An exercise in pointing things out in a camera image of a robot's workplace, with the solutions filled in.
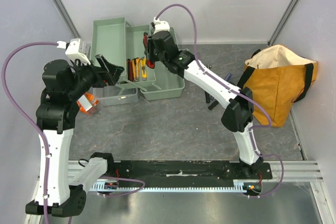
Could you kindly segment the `yellow black utility knife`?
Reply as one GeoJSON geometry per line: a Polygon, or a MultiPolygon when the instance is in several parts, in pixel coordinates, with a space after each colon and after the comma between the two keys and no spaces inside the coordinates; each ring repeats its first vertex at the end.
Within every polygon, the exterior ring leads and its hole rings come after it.
{"type": "Polygon", "coordinates": [[[140,59],[141,77],[143,81],[147,81],[146,57],[140,59]]]}
{"type": "Polygon", "coordinates": [[[140,80],[139,61],[140,61],[140,58],[132,59],[133,81],[135,81],[135,82],[140,80]]]}

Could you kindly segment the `green translucent tool box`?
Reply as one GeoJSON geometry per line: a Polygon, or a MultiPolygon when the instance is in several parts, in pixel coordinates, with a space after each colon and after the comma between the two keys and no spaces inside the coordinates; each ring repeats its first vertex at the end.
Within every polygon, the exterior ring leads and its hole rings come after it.
{"type": "Polygon", "coordinates": [[[161,62],[151,69],[147,66],[145,40],[153,34],[150,25],[132,26],[125,18],[95,20],[90,58],[97,66],[96,55],[124,67],[114,86],[94,88],[93,96],[100,105],[133,103],[143,95],[147,101],[179,98],[185,88],[184,80],[170,73],[161,62]]]}

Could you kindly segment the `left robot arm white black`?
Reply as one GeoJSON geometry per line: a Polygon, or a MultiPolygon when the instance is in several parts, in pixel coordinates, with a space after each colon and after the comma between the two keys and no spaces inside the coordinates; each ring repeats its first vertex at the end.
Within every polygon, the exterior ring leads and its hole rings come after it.
{"type": "Polygon", "coordinates": [[[34,200],[26,205],[26,213],[66,218],[82,213],[87,193],[102,176],[110,178],[116,166],[111,153],[95,152],[88,164],[72,181],[68,180],[70,142],[74,133],[78,100],[91,88],[115,85],[124,72],[103,55],[82,63],[78,59],[69,64],[54,60],[44,66],[45,88],[36,111],[41,144],[40,181],[34,200]]]}

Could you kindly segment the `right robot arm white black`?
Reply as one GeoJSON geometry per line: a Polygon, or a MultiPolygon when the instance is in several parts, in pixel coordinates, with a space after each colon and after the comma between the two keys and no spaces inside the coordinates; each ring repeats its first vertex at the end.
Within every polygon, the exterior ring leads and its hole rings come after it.
{"type": "Polygon", "coordinates": [[[224,108],[221,122],[237,142],[240,172],[245,178],[254,178],[263,158],[253,139],[252,91],[225,81],[196,60],[190,51],[179,49],[169,31],[152,36],[144,34],[143,45],[148,67],[154,68],[156,62],[161,62],[169,72],[198,85],[224,108]]]}

